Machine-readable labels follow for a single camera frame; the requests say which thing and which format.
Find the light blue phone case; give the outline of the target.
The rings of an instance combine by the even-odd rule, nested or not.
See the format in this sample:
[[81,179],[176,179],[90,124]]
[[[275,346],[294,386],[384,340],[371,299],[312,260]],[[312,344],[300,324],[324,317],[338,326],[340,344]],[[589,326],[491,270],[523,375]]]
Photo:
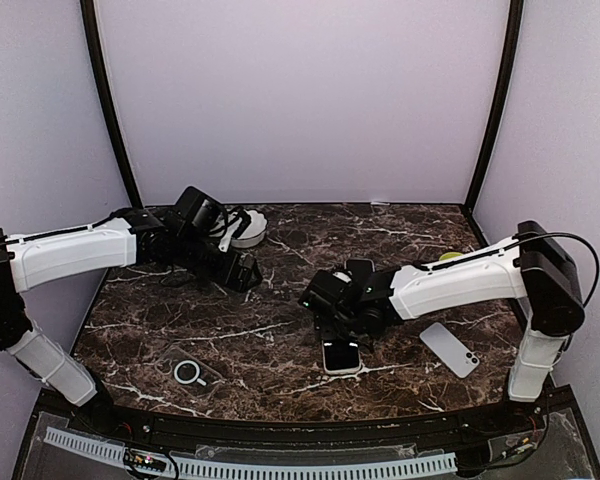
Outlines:
[[351,279],[360,284],[364,284],[375,272],[375,264],[370,259],[350,258],[345,262],[344,266]]

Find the transparent clear phone case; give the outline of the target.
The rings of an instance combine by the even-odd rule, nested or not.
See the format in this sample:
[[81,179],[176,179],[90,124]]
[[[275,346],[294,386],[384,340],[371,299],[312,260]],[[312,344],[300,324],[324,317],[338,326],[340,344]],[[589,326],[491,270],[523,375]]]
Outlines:
[[168,386],[194,398],[211,395],[225,384],[218,371],[179,346],[170,346],[164,351],[154,367]]

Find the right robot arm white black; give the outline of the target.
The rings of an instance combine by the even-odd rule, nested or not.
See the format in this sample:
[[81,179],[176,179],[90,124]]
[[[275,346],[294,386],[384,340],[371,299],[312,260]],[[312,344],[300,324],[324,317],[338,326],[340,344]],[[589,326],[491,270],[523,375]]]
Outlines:
[[497,432],[514,432],[583,325],[592,298],[582,293],[575,260],[558,242],[563,236],[529,220],[515,235],[451,259],[384,270],[369,259],[350,259],[341,269],[317,271],[298,302],[314,316],[325,371],[357,371],[362,336],[377,338],[433,312],[524,298],[531,316],[508,375],[507,398],[490,413]]

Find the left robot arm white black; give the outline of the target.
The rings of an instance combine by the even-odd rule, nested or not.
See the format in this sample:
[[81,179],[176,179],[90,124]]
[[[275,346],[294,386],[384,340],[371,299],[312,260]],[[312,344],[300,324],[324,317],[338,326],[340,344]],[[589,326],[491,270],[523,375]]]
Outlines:
[[94,223],[11,236],[0,229],[0,351],[82,408],[97,434],[114,435],[121,415],[105,401],[106,389],[28,317],[23,293],[86,272],[151,263],[243,293],[262,281],[248,250],[264,240],[266,228],[263,213],[227,208],[189,186],[172,205],[122,208]]

